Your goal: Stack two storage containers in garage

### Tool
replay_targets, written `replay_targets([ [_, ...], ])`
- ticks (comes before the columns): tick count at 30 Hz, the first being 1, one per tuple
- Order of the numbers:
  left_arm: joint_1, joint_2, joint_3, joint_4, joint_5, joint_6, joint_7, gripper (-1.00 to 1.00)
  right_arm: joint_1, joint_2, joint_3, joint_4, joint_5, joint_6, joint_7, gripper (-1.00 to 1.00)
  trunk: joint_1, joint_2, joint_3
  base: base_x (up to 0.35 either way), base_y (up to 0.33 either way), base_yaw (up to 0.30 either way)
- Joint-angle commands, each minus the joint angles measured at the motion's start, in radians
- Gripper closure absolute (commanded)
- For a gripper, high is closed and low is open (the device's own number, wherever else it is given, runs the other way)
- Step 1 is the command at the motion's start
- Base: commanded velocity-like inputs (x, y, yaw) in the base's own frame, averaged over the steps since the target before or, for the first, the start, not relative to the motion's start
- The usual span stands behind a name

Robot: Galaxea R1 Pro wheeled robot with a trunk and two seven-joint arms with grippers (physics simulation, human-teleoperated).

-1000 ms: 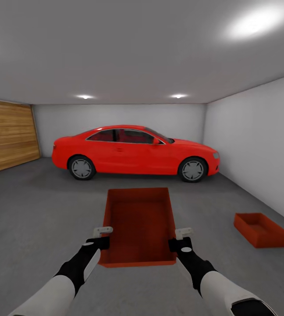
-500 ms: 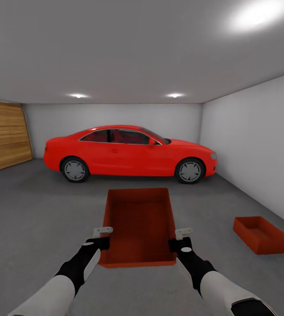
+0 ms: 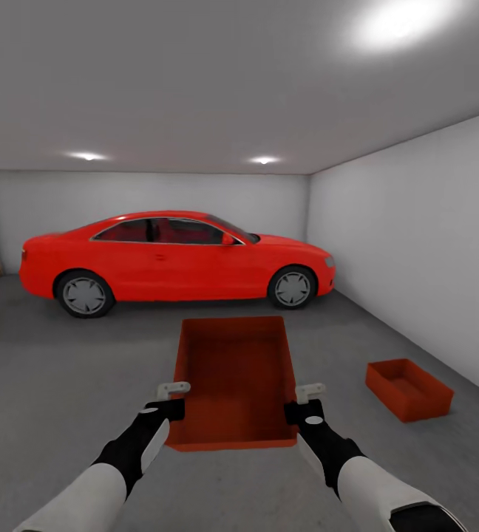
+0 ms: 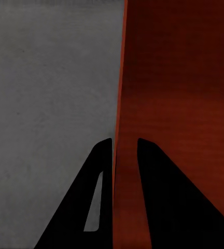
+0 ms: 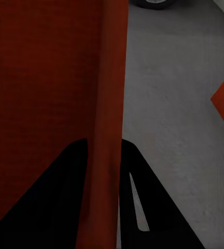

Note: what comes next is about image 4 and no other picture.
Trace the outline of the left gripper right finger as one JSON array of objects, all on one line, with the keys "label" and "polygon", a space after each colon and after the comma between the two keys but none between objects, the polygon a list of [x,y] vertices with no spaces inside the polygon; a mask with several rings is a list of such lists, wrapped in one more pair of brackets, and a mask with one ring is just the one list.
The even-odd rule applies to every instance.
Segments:
[{"label": "left gripper right finger", "polygon": [[152,249],[224,249],[224,216],[155,143],[137,150]]}]

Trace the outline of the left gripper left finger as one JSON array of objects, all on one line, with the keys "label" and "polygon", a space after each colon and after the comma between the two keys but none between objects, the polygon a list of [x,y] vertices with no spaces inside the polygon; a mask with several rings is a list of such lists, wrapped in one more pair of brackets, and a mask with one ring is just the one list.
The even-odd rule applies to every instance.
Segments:
[{"label": "left gripper left finger", "polygon": [[[101,172],[99,229],[84,231]],[[112,138],[93,147],[34,249],[113,249]]]}]

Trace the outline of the storage box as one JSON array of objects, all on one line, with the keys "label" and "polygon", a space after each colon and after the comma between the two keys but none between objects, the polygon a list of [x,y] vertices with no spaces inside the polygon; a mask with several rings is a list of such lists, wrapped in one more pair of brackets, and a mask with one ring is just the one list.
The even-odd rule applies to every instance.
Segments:
[{"label": "storage box", "polygon": [[113,161],[113,249],[152,249],[138,139],[224,216],[224,0],[125,0]]}]

